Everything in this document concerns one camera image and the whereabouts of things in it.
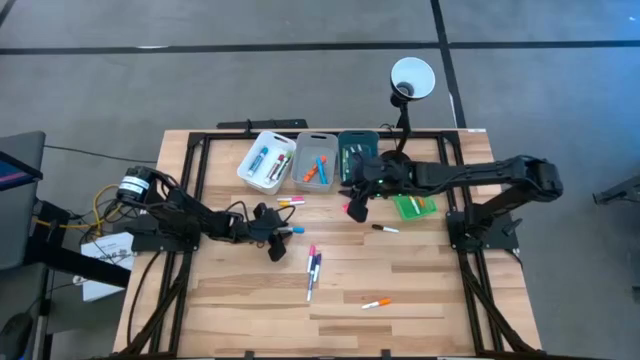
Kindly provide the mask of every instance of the green marker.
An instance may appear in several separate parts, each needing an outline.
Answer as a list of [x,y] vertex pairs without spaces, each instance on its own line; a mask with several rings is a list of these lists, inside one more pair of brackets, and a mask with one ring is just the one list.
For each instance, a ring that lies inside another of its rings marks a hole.
[[282,176],[282,173],[284,172],[284,169],[287,168],[287,165],[289,165],[289,161],[291,161],[291,151],[289,151],[287,153],[287,158],[284,160],[284,163],[282,164],[282,168],[280,168],[280,171],[278,172],[278,175],[276,176],[276,181],[280,180],[280,176]]

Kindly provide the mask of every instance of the gray bin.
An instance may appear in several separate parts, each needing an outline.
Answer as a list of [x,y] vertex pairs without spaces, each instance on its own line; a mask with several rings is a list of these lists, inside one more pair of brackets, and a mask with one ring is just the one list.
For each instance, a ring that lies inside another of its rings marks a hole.
[[[324,173],[327,184],[322,184],[320,174],[316,173],[309,182],[304,181],[304,176],[316,164],[316,158],[327,157],[324,164]],[[293,170],[291,179],[298,189],[327,192],[333,184],[333,176],[338,155],[338,138],[331,134],[301,133],[296,141],[296,154],[293,157]]]

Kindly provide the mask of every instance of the wooden table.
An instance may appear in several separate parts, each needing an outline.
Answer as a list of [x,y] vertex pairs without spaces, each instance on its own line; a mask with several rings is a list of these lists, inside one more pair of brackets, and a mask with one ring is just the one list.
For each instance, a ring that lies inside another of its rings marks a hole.
[[[178,179],[188,133],[165,132],[160,151],[158,169]],[[493,161],[484,131],[459,133],[465,163]],[[202,197],[205,205],[218,210],[243,200],[251,209],[259,202],[277,207],[276,196],[248,188],[236,176],[252,143],[212,142]],[[392,149],[393,141],[383,140],[379,147],[381,152]],[[438,162],[433,140],[410,139],[405,152],[413,160]],[[448,154],[454,163],[451,149]],[[198,159],[196,152],[190,193]],[[376,356],[381,349],[391,349],[397,356],[474,353],[457,255],[449,246],[445,226],[446,197],[434,196],[439,212],[414,222],[402,222],[391,201],[370,201],[367,223],[358,224],[342,212],[347,199],[337,194],[339,188],[334,183],[329,194],[304,194],[307,203],[298,206],[291,224],[303,226],[306,232],[293,236],[279,262],[269,260],[266,248],[203,237],[191,267],[180,356],[242,356],[245,350],[255,351],[256,356]],[[471,188],[475,202],[499,192],[499,186]],[[278,196],[300,193],[289,179]],[[401,233],[372,230],[372,223],[399,228]],[[308,303],[306,266],[311,244],[322,252],[323,263],[313,301]],[[485,254],[497,306],[522,338],[539,348],[520,266],[504,251]],[[126,345],[133,294],[150,258],[151,254],[144,254],[135,260],[114,351]],[[134,335],[156,306],[163,266],[164,254],[143,285],[133,317]],[[361,310],[362,304],[383,297],[393,303]],[[485,347],[491,348],[486,315],[481,305],[478,308]],[[166,328],[172,318],[170,309],[161,350],[167,348]]]

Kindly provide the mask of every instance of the orange marker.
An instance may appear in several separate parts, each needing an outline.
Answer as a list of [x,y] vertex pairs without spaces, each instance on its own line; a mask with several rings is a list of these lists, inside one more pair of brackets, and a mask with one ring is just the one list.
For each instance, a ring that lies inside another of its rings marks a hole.
[[373,309],[375,307],[379,307],[379,306],[385,306],[385,305],[389,305],[391,304],[391,299],[386,298],[386,299],[382,299],[380,301],[376,301],[376,302],[372,302],[370,304],[367,305],[362,305],[362,309]]
[[[326,162],[327,162],[327,157],[322,156],[322,163],[325,164]],[[307,175],[304,176],[303,178],[304,182],[309,182],[317,172],[318,172],[318,165],[313,165],[313,167],[311,168],[311,170],[309,170]]]

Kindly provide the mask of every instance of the desk lamp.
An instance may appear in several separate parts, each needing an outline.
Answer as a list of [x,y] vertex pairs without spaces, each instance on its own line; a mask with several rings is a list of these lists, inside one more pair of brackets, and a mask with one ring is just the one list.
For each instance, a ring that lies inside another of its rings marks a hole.
[[395,160],[399,163],[409,161],[403,153],[404,145],[411,134],[409,110],[407,104],[427,97],[436,85],[436,77],[431,66],[421,59],[406,57],[398,60],[391,68],[391,104],[400,109],[400,118],[396,127],[402,129],[402,138],[395,150],[382,154],[384,160]]

